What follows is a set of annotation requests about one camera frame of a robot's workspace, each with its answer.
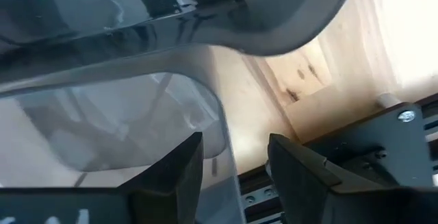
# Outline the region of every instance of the black plastic part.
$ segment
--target black plastic part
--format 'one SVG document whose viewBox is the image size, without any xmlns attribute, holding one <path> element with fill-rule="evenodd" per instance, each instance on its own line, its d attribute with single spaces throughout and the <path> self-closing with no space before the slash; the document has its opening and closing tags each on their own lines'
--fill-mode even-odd
<svg viewBox="0 0 438 224">
<path fill-rule="evenodd" d="M 272 179 L 288 223 L 436 223 L 434 188 L 382 188 L 324 156 L 272 134 Z"/>
<path fill-rule="evenodd" d="M 345 0 L 134 1 L 0 0 L 0 83 L 194 44 L 287 53 L 318 35 Z"/>
<path fill-rule="evenodd" d="M 398 115 L 406 110 L 416 118 L 404 123 Z M 335 164 L 384 149 L 377 162 L 403 186 L 433 186 L 432 162 L 418 105 L 401 103 L 305 144 Z"/>
<path fill-rule="evenodd" d="M 202 134 L 196 132 L 118 188 L 0 188 L 0 220 L 193 224 L 202 174 Z"/>
</svg>

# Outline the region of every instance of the bolt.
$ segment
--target bolt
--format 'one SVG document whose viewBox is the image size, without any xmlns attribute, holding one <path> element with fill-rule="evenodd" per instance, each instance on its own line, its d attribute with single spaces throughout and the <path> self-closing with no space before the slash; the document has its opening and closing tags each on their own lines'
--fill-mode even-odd
<svg viewBox="0 0 438 224">
<path fill-rule="evenodd" d="M 402 122 L 411 122 L 415 119 L 415 112 L 407 110 L 398 115 L 397 119 Z"/>
<path fill-rule="evenodd" d="M 273 191 L 273 189 L 266 189 L 264 191 L 264 193 L 265 193 L 265 196 L 271 197 L 275 192 Z"/>
<path fill-rule="evenodd" d="M 245 201 L 246 201 L 247 203 L 254 203 L 254 202 L 255 202 L 255 197 L 253 197 L 253 196 L 248 196 L 248 197 L 245 198 Z"/>
<path fill-rule="evenodd" d="M 388 155 L 388 153 L 386 152 L 386 150 L 381 150 L 381 151 L 377 151 L 374 155 L 376 156 L 377 159 L 383 159 Z"/>
</svg>

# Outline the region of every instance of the curved black plastic piece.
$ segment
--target curved black plastic piece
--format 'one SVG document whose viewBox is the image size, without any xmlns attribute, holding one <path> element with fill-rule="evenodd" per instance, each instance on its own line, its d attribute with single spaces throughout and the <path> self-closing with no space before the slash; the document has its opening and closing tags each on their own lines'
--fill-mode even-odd
<svg viewBox="0 0 438 224">
<path fill-rule="evenodd" d="M 196 132 L 118 188 L 0 188 L 0 222 L 193 224 L 202 176 Z"/>
<path fill-rule="evenodd" d="M 29 64 L 74 69 L 194 43 L 286 53 L 315 37 L 344 2 L 186 1 L 0 0 L 0 75 Z"/>
</svg>

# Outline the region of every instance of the screw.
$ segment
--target screw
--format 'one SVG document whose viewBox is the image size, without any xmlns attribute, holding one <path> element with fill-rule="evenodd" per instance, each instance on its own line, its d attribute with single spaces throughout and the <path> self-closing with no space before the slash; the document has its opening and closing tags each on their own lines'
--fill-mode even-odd
<svg viewBox="0 0 438 224">
<path fill-rule="evenodd" d="M 398 115 L 397 119 L 402 122 L 411 122 L 415 119 L 415 112 L 407 110 Z"/>
<path fill-rule="evenodd" d="M 377 151 L 374 155 L 376 156 L 377 159 L 383 159 L 388 155 L 388 153 L 385 150 L 381 150 L 381 151 Z"/>
<path fill-rule="evenodd" d="M 253 196 L 248 196 L 245 198 L 247 203 L 254 203 L 255 202 L 255 197 Z"/>
<path fill-rule="evenodd" d="M 273 189 L 266 189 L 264 191 L 264 193 L 265 193 L 265 196 L 271 197 L 275 192 L 273 191 Z"/>
</svg>

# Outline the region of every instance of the glossy black surface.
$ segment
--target glossy black surface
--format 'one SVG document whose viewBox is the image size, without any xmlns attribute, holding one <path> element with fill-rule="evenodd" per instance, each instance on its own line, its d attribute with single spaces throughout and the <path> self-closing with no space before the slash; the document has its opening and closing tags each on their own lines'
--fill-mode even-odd
<svg viewBox="0 0 438 224">
<path fill-rule="evenodd" d="M 344 0 L 0 0 L 0 82 L 192 43 L 286 53 Z"/>
</svg>

